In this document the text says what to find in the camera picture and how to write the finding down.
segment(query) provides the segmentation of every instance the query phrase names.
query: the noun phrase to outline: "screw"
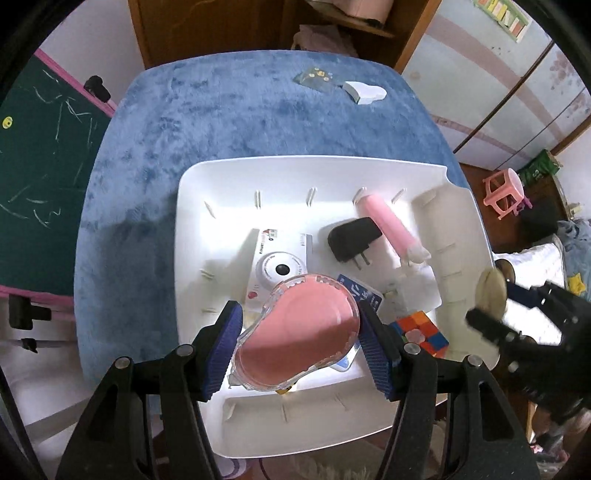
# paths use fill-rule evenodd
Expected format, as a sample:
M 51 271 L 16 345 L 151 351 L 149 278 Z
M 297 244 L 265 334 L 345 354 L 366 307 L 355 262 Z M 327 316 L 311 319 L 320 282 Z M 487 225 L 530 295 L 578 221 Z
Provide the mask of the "screw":
M 176 354 L 178 356 L 189 356 L 191 353 L 193 353 L 193 345 L 189 345 L 188 343 L 179 345 L 176 349 Z
M 406 353 L 410 353 L 411 355 L 418 355 L 421 352 L 421 347 L 419 347 L 416 343 L 407 343 L 404 345 L 404 351 Z
M 115 368 L 118 368 L 119 370 L 129 367 L 130 364 L 131 360 L 126 356 L 120 356 L 117 360 L 115 360 Z
M 468 355 L 468 363 L 471 366 L 478 368 L 482 365 L 482 358 L 480 358 L 478 355 Z

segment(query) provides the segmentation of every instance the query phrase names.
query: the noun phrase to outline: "wooden door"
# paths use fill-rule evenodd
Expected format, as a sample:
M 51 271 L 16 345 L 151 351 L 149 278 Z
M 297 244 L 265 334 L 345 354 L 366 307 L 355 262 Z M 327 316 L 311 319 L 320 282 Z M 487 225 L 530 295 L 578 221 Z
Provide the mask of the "wooden door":
M 281 0 L 129 0 L 146 67 L 278 47 Z

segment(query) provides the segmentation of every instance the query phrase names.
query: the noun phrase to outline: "rubik's cube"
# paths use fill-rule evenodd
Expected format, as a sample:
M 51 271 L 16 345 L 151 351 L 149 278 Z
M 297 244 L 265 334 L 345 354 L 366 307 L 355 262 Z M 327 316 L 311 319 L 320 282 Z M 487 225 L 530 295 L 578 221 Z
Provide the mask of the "rubik's cube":
M 408 317 L 396 320 L 391 323 L 391 326 L 407 342 L 419 344 L 433 356 L 439 358 L 445 356 L 449 342 L 424 312 L 413 313 Z

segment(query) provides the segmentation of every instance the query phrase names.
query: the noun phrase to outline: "black power adapter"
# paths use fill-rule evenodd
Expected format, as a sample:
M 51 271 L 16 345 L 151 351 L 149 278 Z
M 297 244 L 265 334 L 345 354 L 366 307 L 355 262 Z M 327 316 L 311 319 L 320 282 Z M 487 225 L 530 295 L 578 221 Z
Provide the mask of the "black power adapter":
M 334 227 L 329 233 L 328 242 L 333 255 L 339 262 L 353 260 L 361 270 L 355 257 L 360 255 L 365 264 L 369 265 L 363 252 L 369 248 L 371 242 L 381 236 L 382 231 L 375 222 L 369 217 L 363 217 Z

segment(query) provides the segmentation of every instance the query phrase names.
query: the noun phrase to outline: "pink stool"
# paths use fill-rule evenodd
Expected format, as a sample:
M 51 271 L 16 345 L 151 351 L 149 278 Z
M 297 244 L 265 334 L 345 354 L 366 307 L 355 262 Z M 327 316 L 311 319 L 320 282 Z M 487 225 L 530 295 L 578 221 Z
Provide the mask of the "pink stool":
M 499 185 L 496 178 L 501 175 L 505 178 L 505 183 Z M 482 180 L 486 188 L 486 198 L 484 199 L 484 205 L 493 207 L 499 214 L 499 220 L 510 212 L 515 212 L 518 205 L 524 198 L 523 185 L 515 170 L 508 168 L 501 170 L 491 175 L 490 177 Z M 491 183 L 495 185 L 496 189 L 491 191 Z M 509 197 L 513 197 L 513 202 L 509 203 Z M 498 202 L 503 200 L 505 208 L 499 207 Z

